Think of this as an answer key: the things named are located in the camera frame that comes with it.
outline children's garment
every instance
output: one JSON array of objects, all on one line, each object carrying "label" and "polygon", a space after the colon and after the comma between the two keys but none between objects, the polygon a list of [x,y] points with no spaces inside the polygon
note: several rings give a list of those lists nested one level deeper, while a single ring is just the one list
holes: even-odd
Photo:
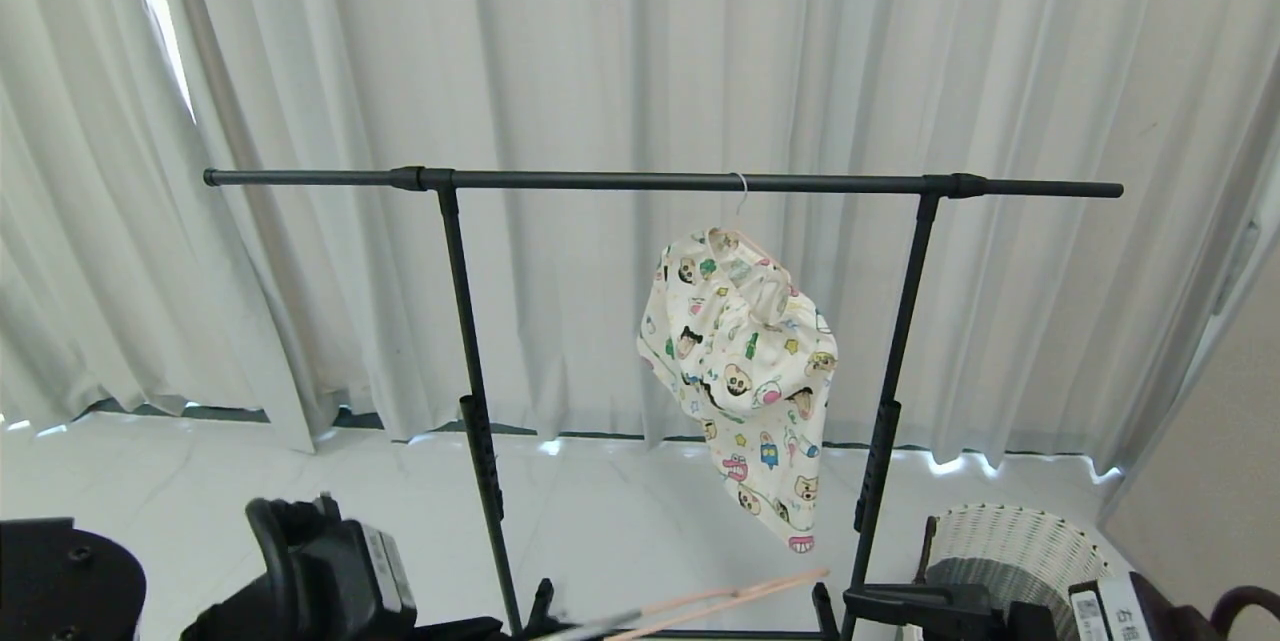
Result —
[{"label": "children's garment", "polygon": [[701,423],[728,494],[812,550],[836,339],[786,269],[735,232],[682,237],[654,273],[636,347]]}]

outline marble tile floor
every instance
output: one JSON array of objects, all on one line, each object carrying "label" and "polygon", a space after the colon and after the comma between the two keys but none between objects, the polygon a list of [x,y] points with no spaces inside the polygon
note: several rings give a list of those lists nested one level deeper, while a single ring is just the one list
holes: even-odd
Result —
[{"label": "marble tile floor", "polygon": [[[585,621],[827,566],[841,614],[864,450],[824,450],[818,546],[795,555],[724,495],[700,444],[498,436],[495,447],[522,613],[544,576],[557,586],[553,610]],[[1080,458],[1010,457],[997,472],[977,457],[937,467],[922,450],[896,450],[870,578],[909,581],[924,518],[948,505],[1033,505],[1096,535],[1093,521],[1116,484]],[[390,444],[380,431],[335,430],[315,455],[279,448],[265,423],[91,415],[40,436],[23,423],[0,432],[0,518],[73,516],[132,550],[147,574],[143,641],[177,637],[206,605],[262,572],[247,500],[310,500],[320,491],[346,517],[396,537],[420,623],[503,615],[461,432]],[[691,628],[815,626],[808,591],[797,590]],[[863,623],[855,638],[892,637],[888,627]]]}]

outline clothing rack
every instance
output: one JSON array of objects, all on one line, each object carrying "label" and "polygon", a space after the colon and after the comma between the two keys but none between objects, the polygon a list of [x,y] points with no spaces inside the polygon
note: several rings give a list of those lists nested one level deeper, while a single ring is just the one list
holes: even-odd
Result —
[{"label": "clothing rack", "polygon": [[403,191],[435,191],[444,221],[453,292],[458,305],[462,348],[466,354],[471,392],[458,403],[466,427],[471,464],[475,468],[480,504],[484,509],[489,545],[493,550],[498,585],[507,612],[512,636],[527,629],[527,636],[563,628],[548,615],[554,587],[544,578],[534,600],[527,627],[522,624],[516,587],[507,558],[507,541],[502,532],[502,489],[493,450],[493,431],[480,365],[475,312],[467,278],[466,253],[462,248],[462,225],[458,189],[581,189],[581,191],[777,191],[805,194],[915,194],[915,232],[908,256],[906,276],[899,299],[879,407],[876,413],[863,489],[854,513],[854,530],[859,532],[858,551],[849,589],[845,591],[845,618],[836,627],[827,587],[817,583],[813,590],[818,631],[703,631],[671,629],[658,636],[672,638],[778,638],[813,641],[850,641],[855,618],[902,626],[919,623],[927,628],[951,631],[960,637],[974,636],[989,617],[989,609],[956,608],[956,594],[946,589],[910,587],[905,585],[868,585],[876,523],[888,476],[897,418],[902,406],[895,398],[897,381],[906,354],[906,339],[928,251],[929,232],[942,198],[964,200],[983,194],[1075,196],[1075,198],[1119,198],[1120,184],[1087,180],[996,180],[972,173],[924,177],[795,177],[739,175],[739,173],[631,173],[631,171],[461,171],[453,168],[393,168],[389,171],[205,171],[207,186],[389,186]]}]

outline beige wall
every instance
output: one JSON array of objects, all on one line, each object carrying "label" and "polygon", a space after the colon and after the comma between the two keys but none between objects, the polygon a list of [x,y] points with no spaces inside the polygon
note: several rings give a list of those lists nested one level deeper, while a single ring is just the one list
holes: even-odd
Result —
[{"label": "beige wall", "polygon": [[[1280,591],[1280,253],[1258,275],[1153,453],[1102,528],[1176,604],[1206,615],[1221,591]],[[1242,614],[1231,640],[1275,641]]]}]

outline white laundry basket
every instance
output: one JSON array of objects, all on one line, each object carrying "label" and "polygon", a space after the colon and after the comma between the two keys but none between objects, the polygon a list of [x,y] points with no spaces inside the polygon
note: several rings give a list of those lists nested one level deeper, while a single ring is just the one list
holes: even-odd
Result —
[{"label": "white laundry basket", "polygon": [[[1014,601],[1047,606],[1057,637],[1079,641],[1068,587],[1111,576],[1089,535],[1065,518],[1020,505],[968,504],[929,519],[916,582],[982,583],[991,605]],[[901,638],[923,638],[908,627]]]}]

